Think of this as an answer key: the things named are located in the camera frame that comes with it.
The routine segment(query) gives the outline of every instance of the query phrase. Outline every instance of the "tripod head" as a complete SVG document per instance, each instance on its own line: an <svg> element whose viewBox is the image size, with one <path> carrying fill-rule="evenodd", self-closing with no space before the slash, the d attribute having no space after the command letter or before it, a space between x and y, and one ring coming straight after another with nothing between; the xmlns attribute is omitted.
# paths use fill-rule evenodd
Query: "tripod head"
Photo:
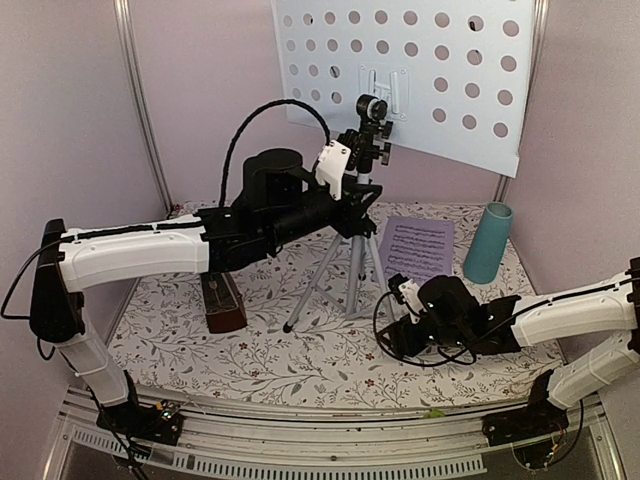
<svg viewBox="0 0 640 480"><path fill-rule="evenodd" d="M373 95L361 95L356 102L356 113L360 117L358 131L349 129L338 136L338 142L351 149L347 170L368 174L373 170L373 161L382 159L382 165L389 165L391 143L376 145L379 139L388 140L393 122L384 122L388 105Z"/></svg>

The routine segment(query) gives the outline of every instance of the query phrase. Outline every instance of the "floral tablecloth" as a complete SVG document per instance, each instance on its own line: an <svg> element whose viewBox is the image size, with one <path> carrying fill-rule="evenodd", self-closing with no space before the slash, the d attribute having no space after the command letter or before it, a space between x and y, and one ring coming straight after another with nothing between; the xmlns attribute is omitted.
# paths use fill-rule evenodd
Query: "floral tablecloth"
<svg viewBox="0 0 640 480"><path fill-rule="evenodd" d="M204 204L189 203L182 213ZM393 215L452 220L455 223L454 274L482 214L478 205L378 204L370 212L379 225ZM248 327L226 335L208 333L199 278L170 274L143 278L119 323L109 350L137 382L190 395L313 407L459 406L520 399L533 380L562 363L556 342L519 354L480 357L473 366L420 369L394 361L379 350L371 318L345 320L314 294L290 334L282 325L329 247L330 229L293 243L275 259L234 278L244 295ZM323 283L332 293L346 291L349 247L345 243ZM371 306L379 290L367 275L360 304ZM490 285L466 282L484 302L533 294L509 243L498 278ZM436 360L436 355L425 359Z"/></svg>

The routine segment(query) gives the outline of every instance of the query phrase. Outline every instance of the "tripod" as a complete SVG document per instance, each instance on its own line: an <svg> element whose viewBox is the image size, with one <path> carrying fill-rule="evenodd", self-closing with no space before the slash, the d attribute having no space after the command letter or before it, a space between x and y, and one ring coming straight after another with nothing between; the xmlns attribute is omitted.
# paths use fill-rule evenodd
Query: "tripod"
<svg viewBox="0 0 640 480"><path fill-rule="evenodd" d="M346 169L357 171L358 185L369 185L370 173L373 170L373 161L382 158L382 164L388 165L389 154L391 153L390 143L385 142L384 147L380 148L374 144L374 141L378 135L385 140L388 139L391 135L393 123L386 122L384 125L381 123L381 120L383 120L387 114L387 103L371 95L362 95L358 99L356 112L361 118L360 129L358 131L347 130L338 137L338 142L351 148L351 156ZM328 302L344 312L347 319L360 318L367 315L368 311L358 311L357 309L358 293L360 290L359 282L363 282L366 279L365 260L367 253L373 262L373 270L380 291L383 294L385 293L386 280L384 278L380 254L378 253L378 245L374 237L375 225L373 225L372 222L371 225L370 228L359 232L360 234L351 238L351 257L347 280L346 305L342 305L333 295L318 286L322 275L335 258L338 248L342 242L346 240L342 235L337 234L326 255L320 262L318 270L316 270L309 285L307 285L307 288L302 294L300 301L291 313L287 323L285 323L283 327L285 333L291 332L293 326L299 320L302 309L314 291L321 294ZM389 298L387 298L384 307L387 316L393 320L393 308Z"/></svg>

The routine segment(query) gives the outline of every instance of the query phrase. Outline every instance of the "paper with musical notes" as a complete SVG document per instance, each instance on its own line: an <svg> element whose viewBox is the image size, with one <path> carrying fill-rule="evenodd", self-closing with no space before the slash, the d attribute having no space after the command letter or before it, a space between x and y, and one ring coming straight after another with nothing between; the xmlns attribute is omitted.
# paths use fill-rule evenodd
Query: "paper with musical notes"
<svg viewBox="0 0 640 480"><path fill-rule="evenodd" d="M396 273L418 285L453 270L453 222L390 217L380 244L385 278Z"/></svg>

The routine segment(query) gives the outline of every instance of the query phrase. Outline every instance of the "teal cup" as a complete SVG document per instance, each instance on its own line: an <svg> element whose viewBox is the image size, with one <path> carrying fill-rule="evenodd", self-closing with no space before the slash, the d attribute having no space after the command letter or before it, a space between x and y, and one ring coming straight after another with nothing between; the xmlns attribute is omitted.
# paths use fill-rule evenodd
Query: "teal cup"
<svg viewBox="0 0 640 480"><path fill-rule="evenodd" d="M467 279L480 285L496 279L512 223L511 207L498 202L487 205L464 261L463 272Z"/></svg>

